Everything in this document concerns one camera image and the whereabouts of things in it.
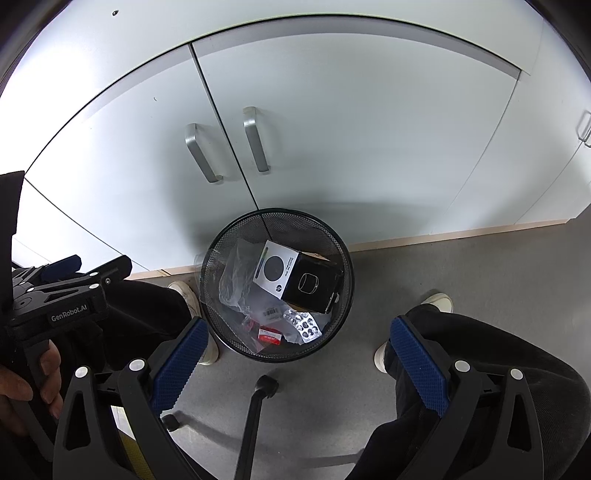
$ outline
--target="hand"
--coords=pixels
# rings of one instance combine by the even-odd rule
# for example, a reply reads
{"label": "hand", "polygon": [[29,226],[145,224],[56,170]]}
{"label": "hand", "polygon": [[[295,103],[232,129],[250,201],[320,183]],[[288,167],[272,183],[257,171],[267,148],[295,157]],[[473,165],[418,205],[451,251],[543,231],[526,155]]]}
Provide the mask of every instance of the hand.
{"label": "hand", "polygon": [[[64,401],[60,395],[60,352],[52,341],[49,341],[49,350],[39,357],[39,363],[47,378],[41,387],[41,398],[47,403],[49,413],[59,418]],[[29,401],[33,398],[31,386],[16,373],[0,365],[0,422],[11,432],[24,437],[28,434],[27,428],[10,405],[9,398],[13,400]]]}

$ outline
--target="floor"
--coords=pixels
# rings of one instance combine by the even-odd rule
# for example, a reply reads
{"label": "floor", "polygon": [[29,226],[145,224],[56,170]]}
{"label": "floor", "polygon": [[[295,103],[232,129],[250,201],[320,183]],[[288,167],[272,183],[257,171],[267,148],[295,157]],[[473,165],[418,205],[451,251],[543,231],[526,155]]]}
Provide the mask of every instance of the floor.
{"label": "floor", "polygon": [[591,384],[590,238],[591,207],[566,225],[357,252],[355,299],[337,336],[277,368],[221,348],[179,398],[173,411],[186,425],[173,437],[216,477],[233,478],[250,395],[271,374],[281,387],[263,404],[252,478],[345,478],[373,429],[396,418],[394,381],[374,367],[374,350],[396,314],[435,290],[456,312],[534,343]]}

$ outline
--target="cabinet door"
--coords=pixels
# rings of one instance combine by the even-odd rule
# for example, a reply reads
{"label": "cabinet door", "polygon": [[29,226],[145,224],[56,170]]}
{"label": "cabinet door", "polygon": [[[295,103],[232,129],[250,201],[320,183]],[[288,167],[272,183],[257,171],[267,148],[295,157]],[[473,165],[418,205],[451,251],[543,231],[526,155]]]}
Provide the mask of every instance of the cabinet door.
{"label": "cabinet door", "polygon": [[[520,76],[490,145],[433,233],[518,222],[579,147],[590,110],[589,79],[544,24],[531,75]],[[550,211],[540,217],[552,219]]]}
{"label": "cabinet door", "polygon": [[[82,259],[80,271],[86,272],[120,253],[77,225],[25,182],[17,234],[12,238],[12,259],[22,267],[39,267],[70,255]],[[133,272],[141,271],[145,268],[133,265]]]}
{"label": "cabinet door", "polygon": [[575,218],[591,203],[591,149],[581,145],[573,159],[517,223]]}
{"label": "cabinet door", "polygon": [[[430,232],[518,74],[462,40],[369,18],[273,21],[194,47],[259,207],[316,215],[349,244]],[[266,173],[245,134],[247,107]]]}
{"label": "cabinet door", "polygon": [[[209,183],[201,169],[208,166],[223,179]],[[97,97],[27,178],[149,270],[193,265],[227,223],[255,207],[186,46]]]}

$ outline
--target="silver screw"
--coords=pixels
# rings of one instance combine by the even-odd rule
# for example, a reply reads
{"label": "silver screw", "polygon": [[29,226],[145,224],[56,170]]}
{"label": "silver screw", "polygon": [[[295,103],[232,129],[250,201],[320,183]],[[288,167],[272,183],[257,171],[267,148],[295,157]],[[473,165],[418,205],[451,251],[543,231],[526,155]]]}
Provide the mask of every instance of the silver screw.
{"label": "silver screw", "polygon": [[521,380],[523,378],[523,372],[521,370],[516,369],[516,368],[512,368],[511,369],[511,376],[513,378],[515,378],[516,380]]}
{"label": "silver screw", "polygon": [[87,373],[88,373],[87,367],[78,367],[76,369],[76,372],[74,373],[74,375],[77,376],[78,378],[83,378],[86,376]]}
{"label": "silver screw", "polygon": [[139,372],[143,369],[145,362],[141,358],[136,358],[129,363],[129,369],[132,372]]}
{"label": "silver screw", "polygon": [[458,360],[456,362],[456,370],[459,372],[468,372],[470,371],[470,364],[464,360]]}

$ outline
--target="shoe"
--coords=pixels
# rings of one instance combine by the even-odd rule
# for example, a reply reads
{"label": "shoe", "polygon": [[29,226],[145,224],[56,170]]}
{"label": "shoe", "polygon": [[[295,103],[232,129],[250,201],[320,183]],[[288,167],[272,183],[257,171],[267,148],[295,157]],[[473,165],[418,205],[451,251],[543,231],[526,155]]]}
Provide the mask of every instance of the shoe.
{"label": "shoe", "polygon": [[[201,318],[201,308],[199,307],[199,301],[195,295],[195,292],[191,289],[191,287],[189,287],[187,283],[184,281],[173,281],[168,287],[180,293],[183,300],[187,304],[187,307],[189,308],[191,318]],[[207,347],[199,359],[199,365],[211,365],[215,363],[220,354],[219,348],[217,347],[217,343],[213,339],[212,334],[208,333],[208,335],[209,340],[207,341]]]}
{"label": "shoe", "polygon": [[382,345],[374,353],[375,367],[382,373],[386,373],[386,367],[384,365],[384,355],[386,354],[387,343],[388,342],[382,343]]}
{"label": "shoe", "polygon": [[453,302],[451,298],[444,293],[436,293],[435,295],[431,295],[427,300],[422,302],[421,305],[424,305],[425,303],[435,305],[439,311],[443,313],[453,312]]}

